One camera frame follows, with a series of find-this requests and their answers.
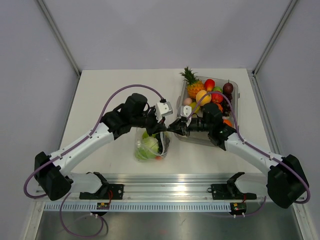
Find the orange toy persimmon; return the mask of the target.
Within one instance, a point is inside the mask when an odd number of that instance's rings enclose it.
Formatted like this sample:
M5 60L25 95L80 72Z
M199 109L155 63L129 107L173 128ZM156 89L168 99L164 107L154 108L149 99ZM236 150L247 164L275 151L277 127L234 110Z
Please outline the orange toy persimmon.
M221 112L223 112L223 107L222 107L219 103L217 103L216 105L218 106L218 109L219 109Z

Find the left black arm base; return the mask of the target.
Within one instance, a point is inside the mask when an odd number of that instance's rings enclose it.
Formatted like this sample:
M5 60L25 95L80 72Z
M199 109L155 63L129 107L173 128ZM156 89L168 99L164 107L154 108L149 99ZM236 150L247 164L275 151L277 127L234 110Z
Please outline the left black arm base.
M80 200L122 200L124 195L123 184L109 183L108 186L102 185L95 193L81 192Z

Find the clear zip top bag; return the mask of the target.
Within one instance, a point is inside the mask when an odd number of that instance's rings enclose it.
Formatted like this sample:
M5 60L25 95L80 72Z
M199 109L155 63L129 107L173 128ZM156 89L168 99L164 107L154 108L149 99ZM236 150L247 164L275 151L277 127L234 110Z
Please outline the clear zip top bag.
M167 156L171 141L172 136L168 131L148 135L146 129L137 128L134 157L143 163L161 161Z

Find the green toy cabbage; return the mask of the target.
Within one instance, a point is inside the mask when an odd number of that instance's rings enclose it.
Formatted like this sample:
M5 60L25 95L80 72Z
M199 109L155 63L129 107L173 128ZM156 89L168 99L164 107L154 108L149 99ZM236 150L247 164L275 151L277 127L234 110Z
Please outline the green toy cabbage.
M154 137L147 137L137 141L135 157L138 160L155 159L158 155L158 141Z

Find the green toy apple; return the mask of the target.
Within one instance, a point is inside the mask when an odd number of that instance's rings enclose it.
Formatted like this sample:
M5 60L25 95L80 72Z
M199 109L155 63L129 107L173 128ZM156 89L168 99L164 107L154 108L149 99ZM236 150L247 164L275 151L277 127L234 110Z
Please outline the green toy apple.
M145 138L148 138L150 135L145 131L143 134L142 134L142 139L145 139Z

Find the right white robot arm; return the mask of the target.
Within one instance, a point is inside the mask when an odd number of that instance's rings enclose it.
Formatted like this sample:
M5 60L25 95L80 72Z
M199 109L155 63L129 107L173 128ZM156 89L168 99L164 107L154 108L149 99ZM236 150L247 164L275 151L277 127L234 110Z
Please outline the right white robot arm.
M237 173L228 180L226 190L230 197L239 198L247 193L261 195L284 209L293 203L305 204L310 200L306 175L295 156L265 151L245 140L237 129L224 123L223 115L214 103L204 105L202 117L193 118L191 110L189 106L182 107L180 116L167 130L186 137L191 132L206 132L214 146L242 158L264 175L247 177L243 172Z

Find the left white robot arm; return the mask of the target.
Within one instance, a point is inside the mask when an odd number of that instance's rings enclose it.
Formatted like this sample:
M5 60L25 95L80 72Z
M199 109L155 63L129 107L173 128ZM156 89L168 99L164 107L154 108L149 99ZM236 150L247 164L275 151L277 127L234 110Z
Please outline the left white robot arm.
M79 193L85 200L109 199L110 184L101 173L73 173L72 170L99 148L129 133L131 128L145 129L149 135L166 131L165 117L172 112L171 104L165 99L149 106L144 95L133 93L67 147L50 155L44 152L36 155L34 178L51 201L69 193Z

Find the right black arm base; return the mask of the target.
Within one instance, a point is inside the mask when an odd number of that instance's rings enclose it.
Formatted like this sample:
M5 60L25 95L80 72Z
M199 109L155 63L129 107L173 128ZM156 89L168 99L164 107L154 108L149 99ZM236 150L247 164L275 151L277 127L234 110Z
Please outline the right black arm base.
M236 180L244 174L238 172L224 183L213 183L207 188L207 192L212 195L213 200L256 200L255 193L243 193L236 187Z

